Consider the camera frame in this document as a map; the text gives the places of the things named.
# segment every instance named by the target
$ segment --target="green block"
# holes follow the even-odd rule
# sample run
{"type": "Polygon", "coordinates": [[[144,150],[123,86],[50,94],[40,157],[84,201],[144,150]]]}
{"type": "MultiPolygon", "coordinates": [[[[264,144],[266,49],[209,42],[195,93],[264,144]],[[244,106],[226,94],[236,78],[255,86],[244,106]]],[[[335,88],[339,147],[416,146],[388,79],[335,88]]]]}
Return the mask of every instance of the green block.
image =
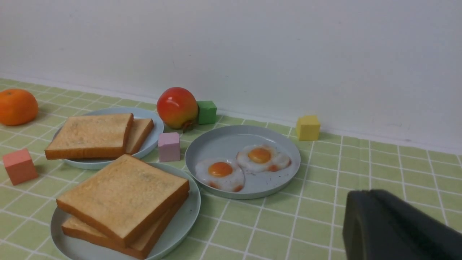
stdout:
{"type": "Polygon", "coordinates": [[[213,101],[198,101],[199,116],[198,124],[214,124],[217,120],[217,107],[213,101]]]}

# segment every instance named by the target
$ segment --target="stack of toast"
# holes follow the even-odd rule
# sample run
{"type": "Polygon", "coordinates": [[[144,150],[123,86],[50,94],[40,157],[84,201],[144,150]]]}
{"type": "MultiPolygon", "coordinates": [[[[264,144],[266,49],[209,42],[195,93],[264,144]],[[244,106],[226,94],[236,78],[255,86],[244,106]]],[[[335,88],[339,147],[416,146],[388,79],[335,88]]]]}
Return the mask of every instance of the stack of toast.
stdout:
{"type": "Polygon", "coordinates": [[[152,118],[132,113],[69,117],[45,149],[48,160],[116,159],[139,152],[154,129],[152,118]]]}
{"type": "Polygon", "coordinates": [[[128,154],[57,199],[63,233],[145,259],[189,196],[189,181],[128,154]]]}

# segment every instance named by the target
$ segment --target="wooden block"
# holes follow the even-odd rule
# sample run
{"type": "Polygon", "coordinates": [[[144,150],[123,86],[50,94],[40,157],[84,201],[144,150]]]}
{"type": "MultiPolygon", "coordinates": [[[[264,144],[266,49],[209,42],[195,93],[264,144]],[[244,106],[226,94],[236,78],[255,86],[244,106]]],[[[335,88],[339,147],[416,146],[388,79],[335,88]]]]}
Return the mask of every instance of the wooden block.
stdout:
{"type": "Polygon", "coordinates": [[[214,124],[217,120],[217,107],[213,101],[198,101],[199,116],[198,124],[214,124]]]}
{"type": "Polygon", "coordinates": [[[316,115],[298,118],[295,131],[299,141],[316,141],[319,139],[321,124],[316,115]]]}
{"type": "Polygon", "coordinates": [[[38,177],[27,148],[4,155],[3,164],[14,186],[38,177]]]}
{"type": "Polygon", "coordinates": [[[180,135],[176,132],[162,133],[159,135],[159,161],[179,161],[180,153],[180,135]]]}

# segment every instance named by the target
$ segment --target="white wall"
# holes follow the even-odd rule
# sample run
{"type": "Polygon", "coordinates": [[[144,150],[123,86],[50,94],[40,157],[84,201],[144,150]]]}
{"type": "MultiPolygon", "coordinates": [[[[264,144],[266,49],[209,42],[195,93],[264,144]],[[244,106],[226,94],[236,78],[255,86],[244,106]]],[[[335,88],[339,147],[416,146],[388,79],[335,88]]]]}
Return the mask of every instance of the white wall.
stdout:
{"type": "Polygon", "coordinates": [[[462,148],[462,1],[2,0],[0,73],[462,148]]]}

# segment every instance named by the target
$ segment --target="fried egg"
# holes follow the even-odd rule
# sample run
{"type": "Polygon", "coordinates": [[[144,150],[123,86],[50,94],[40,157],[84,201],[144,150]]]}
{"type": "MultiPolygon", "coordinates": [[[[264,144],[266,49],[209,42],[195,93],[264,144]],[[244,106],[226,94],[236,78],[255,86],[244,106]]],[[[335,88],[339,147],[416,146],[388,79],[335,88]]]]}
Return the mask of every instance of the fried egg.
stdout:
{"type": "Polygon", "coordinates": [[[236,161],[244,173],[277,172],[292,163],[287,154],[268,144],[244,147],[237,153],[236,161]]]}
{"type": "Polygon", "coordinates": [[[235,160],[210,158],[195,166],[196,178],[202,183],[226,192],[238,192],[244,188],[245,176],[235,160]]]}

